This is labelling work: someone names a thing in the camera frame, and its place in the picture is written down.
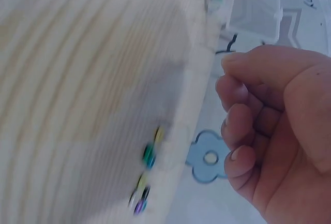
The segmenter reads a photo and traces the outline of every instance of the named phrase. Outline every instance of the clear plastic box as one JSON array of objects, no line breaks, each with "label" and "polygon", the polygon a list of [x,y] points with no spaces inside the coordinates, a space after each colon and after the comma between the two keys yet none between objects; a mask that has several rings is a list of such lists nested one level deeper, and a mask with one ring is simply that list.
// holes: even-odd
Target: clear plastic box
[{"label": "clear plastic box", "polygon": [[226,29],[246,33],[265,42],[279,39],[283,17],[280,0],[206,0],[206,10],[216,15]]}]

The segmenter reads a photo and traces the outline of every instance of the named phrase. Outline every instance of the wood grain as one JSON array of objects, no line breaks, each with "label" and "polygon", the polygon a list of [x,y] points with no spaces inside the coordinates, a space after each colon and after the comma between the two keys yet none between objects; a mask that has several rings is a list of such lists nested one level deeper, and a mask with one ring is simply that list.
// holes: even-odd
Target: wood grain
[{"label": "wood grain", "polygon": [[[204,0],[0,0],[1,223],[162,223],[218,30]],[[160,123],[167,149],[133,218]]]}]

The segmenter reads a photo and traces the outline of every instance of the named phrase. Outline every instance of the hand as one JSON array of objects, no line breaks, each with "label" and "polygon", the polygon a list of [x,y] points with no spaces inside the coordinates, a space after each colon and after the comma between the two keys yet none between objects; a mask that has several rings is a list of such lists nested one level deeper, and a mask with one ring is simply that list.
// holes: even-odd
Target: hand
[{"label": "hand", "polygon": [[331,60],[261,46],[222,60],[232,187],[270,224],[331,223]]}]

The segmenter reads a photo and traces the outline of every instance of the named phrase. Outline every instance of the blue flower-shaped piece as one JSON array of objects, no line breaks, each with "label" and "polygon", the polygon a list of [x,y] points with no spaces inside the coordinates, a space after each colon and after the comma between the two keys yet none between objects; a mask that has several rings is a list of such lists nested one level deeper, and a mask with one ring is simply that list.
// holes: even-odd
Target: blue flower-shaped piece
[{"label": "blue flower-shaped piece", "polygon": [[230,152],[223,139],[211,130],[198,134],[191,144],[186,164],[192,166],[193,177],[199,183],[211,183],[216,178],[227,178],[224,159]]}]

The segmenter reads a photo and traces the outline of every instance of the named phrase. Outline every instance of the bead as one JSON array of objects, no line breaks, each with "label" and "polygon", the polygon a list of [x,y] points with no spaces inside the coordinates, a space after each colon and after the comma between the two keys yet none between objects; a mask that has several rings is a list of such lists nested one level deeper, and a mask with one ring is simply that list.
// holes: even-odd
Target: bead
[{"label": "bead", "polygon": [[163,138],[164,138],[164,129],[161,126],[159,126],[155,131],[154,143],[161,142]]},{"label": "bead", "polygon": [[149,185],[147,185],[143,191],[143,194],[141,196],[142,200],[147,200],[148,195],[149,195],[149,191],[150,191],[151,187]]}]

